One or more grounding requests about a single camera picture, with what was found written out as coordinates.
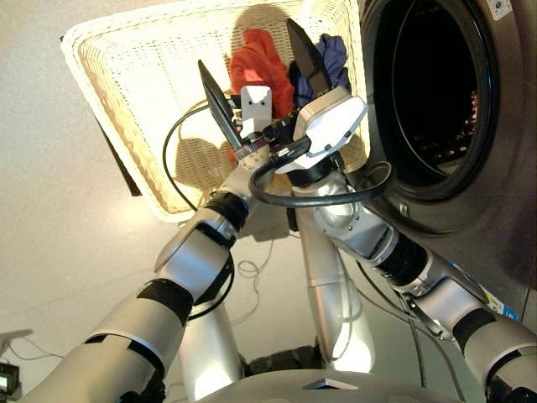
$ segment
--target white wicker basket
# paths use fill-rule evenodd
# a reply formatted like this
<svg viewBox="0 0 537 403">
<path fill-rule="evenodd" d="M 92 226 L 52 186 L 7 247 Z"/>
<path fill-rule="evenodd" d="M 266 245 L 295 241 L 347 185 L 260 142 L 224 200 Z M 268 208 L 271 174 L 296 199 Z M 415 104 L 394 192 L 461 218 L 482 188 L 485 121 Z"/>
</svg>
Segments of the white wicker basket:
<svg viewBox="0 0 537 403">
<path fill-rule="evenodd" d="M 184 0 L 78 24 L 61 49 L 84 97 L 154 212 L 168 222 L 191 215 L 166 179 L 164 138 L 183 113 L 205 99 L 197 61 L 222 89 L 230 88 L 232 52 L 245 28 L 267 29 L 281 60 L 293 60 L 285 19 L 297 21 L 315 43 L 340 35 L 348 52 L 354 94 L 365 99 L 356 0 Z M 343 150 L 350 170 L 369 152 L 364 120 Z M 206 202 L 232 170 L 226 141 L 208 111 L 187 120 L 169 144 L 168 165 L 180 189 L 196 205 Z"/>
</svg>

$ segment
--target clothing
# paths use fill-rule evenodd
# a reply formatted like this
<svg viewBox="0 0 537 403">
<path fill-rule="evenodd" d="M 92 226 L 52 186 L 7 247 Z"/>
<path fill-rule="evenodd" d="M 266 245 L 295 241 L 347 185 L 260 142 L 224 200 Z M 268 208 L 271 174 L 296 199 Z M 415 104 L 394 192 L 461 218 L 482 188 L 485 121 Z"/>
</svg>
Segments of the clothing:
<svg viewBox="0 0 537 403">
<path fill-rule="evenodd" d="M 230 63 L 232 92 L 240 94 L 243 86 L 269 86 L 274 117 L 282 118 L 293 110 L 295 89 L 272 36 L 263 29 L 246 29 L 243 35 L 246 44 L 232 54 Z"/>
<path fill-rule="evenodd" d="M 343 43 L 341 36 L 330 36 L 329 34 L 321 35 L 319 43 L 315 45 L 322 55 L 326 71 L 330 77 L 333 86 L 344 86 L 351 90 L 348 69 L 345 67 L 347 61 L 347 48 Z M 295 87 L 293 96 L 294 107 L 303 107 L 306 103 L 314 100 L 315 95 L 310 83 L 300 74 L 295 62 L 289 67 L 289 78 L 291 84 Z"/>
</svg>

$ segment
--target washing machine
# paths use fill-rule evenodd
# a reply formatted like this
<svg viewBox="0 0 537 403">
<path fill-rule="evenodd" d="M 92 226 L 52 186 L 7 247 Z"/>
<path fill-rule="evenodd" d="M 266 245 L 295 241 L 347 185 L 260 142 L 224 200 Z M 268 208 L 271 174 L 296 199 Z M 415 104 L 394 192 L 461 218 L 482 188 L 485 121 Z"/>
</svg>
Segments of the washing machine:
<svg viewBox="0 0 537 403">
<path fill-rule="evenodd" d="M 535 276 L 535 0 L 372 0 L 362 15 L 369 206 L 520 319 Z"/>
</svg>

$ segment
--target red cloth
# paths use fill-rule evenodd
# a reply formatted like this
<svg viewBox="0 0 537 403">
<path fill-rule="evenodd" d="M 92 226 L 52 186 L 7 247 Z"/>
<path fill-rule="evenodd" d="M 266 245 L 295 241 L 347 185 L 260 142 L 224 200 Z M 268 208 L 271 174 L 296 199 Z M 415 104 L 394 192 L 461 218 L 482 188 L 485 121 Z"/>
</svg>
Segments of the red cloth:
<svg viewBox="0 0 537 403">
<path fill-rule="evenodd" d="M 276 118 L 293 110 L 293 94 L 287 67 L 279 59 L 272 36 L 264 29 L 246 29 L 246 44 L 232 54 L 230 63 L 232 91 L 241 93 L 244 86 L 269 86 Z"/>
</svg>

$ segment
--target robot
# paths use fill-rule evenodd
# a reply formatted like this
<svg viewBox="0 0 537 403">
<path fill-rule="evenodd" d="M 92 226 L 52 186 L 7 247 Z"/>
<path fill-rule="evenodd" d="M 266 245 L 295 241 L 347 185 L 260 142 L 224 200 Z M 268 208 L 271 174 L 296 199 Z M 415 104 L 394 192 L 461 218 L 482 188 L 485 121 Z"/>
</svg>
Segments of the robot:
<svg viewBox="0 0 537 403">
<path fill-rule="evenodd" d="M 237 168 L 164 246 L 155 277 L 105 317 L 22 402 L 161 402 L 162 380 L 180 346 L 183 365 L 189 367 L 186 378 L 206 369 L 208 359 L 219 361 L 228 375 L 222 385 L 209 385 L 213 393 L 204 394 L 207 403 L 457 401 L 345 371 L 349 350 L 362 352 L 364 371 L 373 357 L 368 356 L 368 335 L 358 326 L 358 296 L 338 249 L 379 270 L 435 336 L 455 338 L 488 401 L 537 401 L 537 336 L 488 309 L 477 283 L 362 204 L 382 194 L 394 175 L 389 163 L 379 163 L 364 176 L 373 185 L 355 190 L 343 173 L 338 150 L 350 140 L 367 105 L 345 88 L 332 87 L 304 30 L 292 20 L 287 24 L 297 65 L 315 100 L 272 123 L 269 89 L 245 87 L 242 122 L 248 129 L 239 136 L 228 100 L 200 62 L 212 115 L 232 146 Z M 291 196 L 265 190 L 274 172 L 288 175 Z M 220 289 L 233 276 L 230 248 L 259 202 L 295 212 L 324 369 L 241 379 L 240 358 L 222 321 L 221 302 L 229 290 L 221 296 Z M 187 325 L 198 328 L 183 340 Z M 341 335 L 346 335 L 343 345 Z"/>
</svg>

